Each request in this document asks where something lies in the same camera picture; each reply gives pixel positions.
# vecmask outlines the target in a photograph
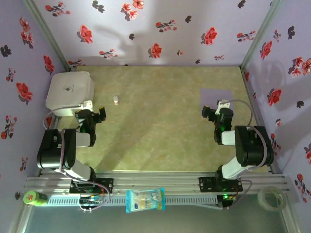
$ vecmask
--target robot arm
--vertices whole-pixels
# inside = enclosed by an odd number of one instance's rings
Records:
[[[96,114],[88,109],[81,110],[75,114],[80,124],[77,129],[66,129],[64,133],[64,159],[62,161],[63,170],[69,175],[85,180],[95,181],[96,175],[91,167],[83,165],[76,159],[76,147],[92,147],[96,141],[95,128],[97,123],[101,123],[106,118],[105,109],[100,109]],[[61,133],[58,130],[46,130],[37,155],[37,165],[39,168],[50,168],[57,171],[60,166],[61,154]]]
[[[220,180],[235,180],[243,173],[261,164],[264,158],[264,147],[259,135],[252,128],[235,126],[234,130],[231,130],[233,111],[228,108],[228,105],[224,107],[219,104],[225,101],[218,101],[217,110],[204,106],[202,116],[208,117],[208,120],[214,123],[215,142],[219,145],[235,145],[235,158],[216,171],[216,177]],[[274,160],[274,153],[266,129],[263,126],[255,126],[255,129],[263,136],[267,146],[267,157],[262,166],[270,165]]]

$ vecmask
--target cable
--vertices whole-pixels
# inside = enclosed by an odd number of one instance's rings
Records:
[[[58,110],[63,110],[63,109],[72,109],[72,108],[80,108],[82,105],[79,104],[79,105],[76,105],[76,106],[71,106],[71,107],[62,107],[62,108],[55,108],[53,109],[52,111],[50,111],[46,116],[45,118],[43,119],[43,127],[47,130],[49,127],[46,126],[45,122],[46,122],[46,119],[49,117],[49,115],[51,115],[53,112],[55,111],[58,111]]]
[[[247,124],[247,127],[250,127],[252,130],[254,130],[254,131],[257,133],[257,135],[258,135],[259,138],[261,139],[261,142],[262,142],[262,145],[263,145],[263,159],[262,159],[261,163],[260,163],[258,166],[250,167],[250,168],[248,168],[247,170],[245,170],[243,173],[237,175],[237,176],[241,177],[241,175],[243,175],[243,174],[246,173],[247,171],[251,171],[251,170],[257,169],[257,168],[262,167],[262,166],[264,165],[264,163],[266,162],[266,159],[267,159],[268,149],[267,149],[267,145],[266,145],[266,142],[265,142],[265,140],[264,140],[262,134],[261,134],[261,133],[259,132],[259,130],[257,130],[255,127],[253,127],[253,126],[250,125],[251,122],[252,122],[252,120],[253,120],[253,110],[252,110],[251,106],[250,106],[247,102],[245,102],[245,101],[243,101],[243,100],[229,100],[229,101],[226,101],[226,102],[224,102],[224,103],[222,103],[222,104],[230,103],[230,102],[235,102],[235,101],[236,101],[236,102],[242,102],[242,103],[244,103],[245,105],[247,105],[247,107],[249,108],[249,110],[250,110],[250,112],[251,112],[251,117],[250,117],[250,119],[249,119],[249,122],[248,122],[248,124]],[[246,196],[247,192],[251,189],[251,187],[252,187],[252,185],[253,185],[253,183],[252,183],[251,180],[242,180],[241,178],[238,178],[237,180],[240,181],[240,182],[249,182],[249,187],[248,187],[248,188],[245,190],[245,192],[230,206],[230,208],[231,208],[233,205],[235,205],[236,203],[238,203],[239,201],[241,201],[241,199],[243,199],[243,198]]]
[[[249,108],[249,110],[251,111],[251,118],[249,119],[249,122],[247,124],[247,126],[250,126],[250,124],[252,123],[252,120],[253,120],[253,110],[252,110],[252,107],[245,101],[243,100],[229,100],[229,101],[226,101],[226,102],[223,102],[222,104],[225,104],[225,103],[231,103],[231,102],[242,102],[244,103],[245,105],[247,105],[247,107]]]
[[[210,208],[210,209],[214,209],[214,210],[223,210],[222,207],[219,207],[217,205],[213,206],[213,205],[204,205],[204,204],[192,204],[194,206],[199,206],[199,207],[204,207],[204,208]]]
[[[109,197],[108,199],[106,199],[105,201],[103,200],[102,204],[96,206],[96,207],[93,207],[91,209],[84,209],[81,207],[81,205],[79,204],[79,207],[84,211],[84,212],[92,212],[93,210],[96,210],[100,207],[102,207],[103,205],[105,205],[107,202],[109,202],[110,200],[110,192],[109,192],[109,189],[100,184],[100,183],[96,183],[96,182],[92,182],[92,181],[84,181],[84,180],[81,180],[79,178],[76,178],[76,177],[73,177],[69,174],[67,174],[65,171],[63,171],[63,159],[64,159],[64,154],[65,154],[65,133],[66,129],[62,129],[62,131],[60,132],[61,134],[61,139],[62,139],[62,147],[61,147],[61,153],[60,153],[60,163],[59,163],[59,172],[62,173],[63,175],[67,176],[68,178],[70,179],[73,179],[73,180],[77,180],[77,181],[81,181],[81,182],[84,182],[84,183],[89,183],[89,184],[93,184],[93,185],[97,185],[98,187],[101,187],[103,188],[104,190],[106,190],[106,192],[108,193]]]
[[[235,188],[235,191],[237,191],[237,193],[236,193],[235,196],[238,197],[238,195],[239,195],[239,189],[238,189],[236,186],[234,186],[234,185],[233,185],[232,187],[234,187],[234,188]]]

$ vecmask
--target tape roll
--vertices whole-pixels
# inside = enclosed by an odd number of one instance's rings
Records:
[[[259,191],[258,202],[268,211],[281,211],[286,206],[286,196],[279,188],[268,186]]]

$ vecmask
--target metal bracket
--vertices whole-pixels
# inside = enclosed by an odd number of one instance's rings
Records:
[[[113,189],[113,179],[112,178],[97,178],[96,183],[100,183],[104,186],[106,186],[109,190],[110,193],[112,193]],[[74,180],[71,180],[70,184],[70,189],[69,193],[70,194],[99,194],[103,190],[96,186],[96,185],[91,185],[88,183],[83,183],[83,182],[77,182]]]
[[[238,180],[222,179],[216,183],[215,177],[199,177],[199,186],[201,193],[243,191],[242,183]]]

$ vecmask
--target beige floor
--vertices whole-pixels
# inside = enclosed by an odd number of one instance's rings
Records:
[[[77,148],[82,163],[97,171],[215,171],[235,156],[234,146],[218,146],[214,126],[201,116],[200,90],[230,90],[248,102],[238,67],[78,67],[95,82],[94,111],[107,119],[96,126],[94,147]],[[120,104],[114,105],[113,96]],[[235,104],[234,125],[249,121]],[[61,128],[75,125],[63,117]]]

